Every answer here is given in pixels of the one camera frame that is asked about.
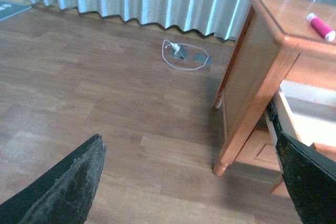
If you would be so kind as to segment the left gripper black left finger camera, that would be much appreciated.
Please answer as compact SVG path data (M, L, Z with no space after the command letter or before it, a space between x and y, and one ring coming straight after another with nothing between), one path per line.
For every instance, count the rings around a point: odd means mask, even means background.
M1 223L84 223L107 147L93 135L25 189L1 204Z

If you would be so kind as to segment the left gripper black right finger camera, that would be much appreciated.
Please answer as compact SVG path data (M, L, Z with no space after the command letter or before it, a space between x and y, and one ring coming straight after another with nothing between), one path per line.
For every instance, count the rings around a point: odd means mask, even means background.
M335 162L280 132L283 179L303 223L335 223Z

